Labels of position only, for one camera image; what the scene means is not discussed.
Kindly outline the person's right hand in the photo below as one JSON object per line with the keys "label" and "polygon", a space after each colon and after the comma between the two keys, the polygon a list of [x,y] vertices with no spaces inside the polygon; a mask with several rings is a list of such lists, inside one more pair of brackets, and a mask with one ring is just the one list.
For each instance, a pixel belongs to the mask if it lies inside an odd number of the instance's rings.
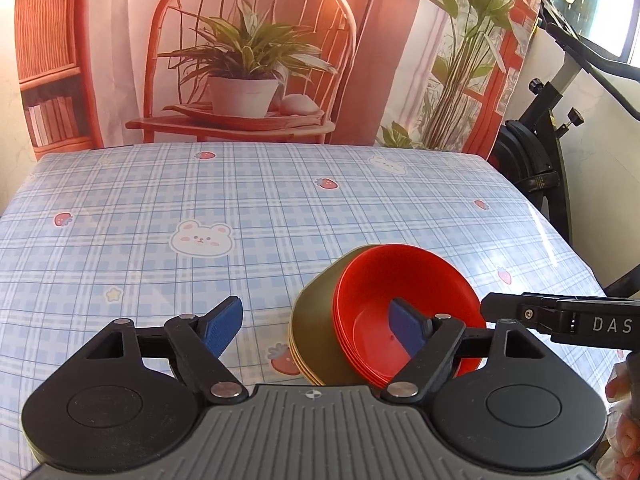
{"label": "person's right hand", "polygon": [[601,479],[639,478],[639,421],[631,416],[631,383],[625,362],[616,363],[605,386],[612,403],[608,411],[605,439],[608,449],[597,462]]}

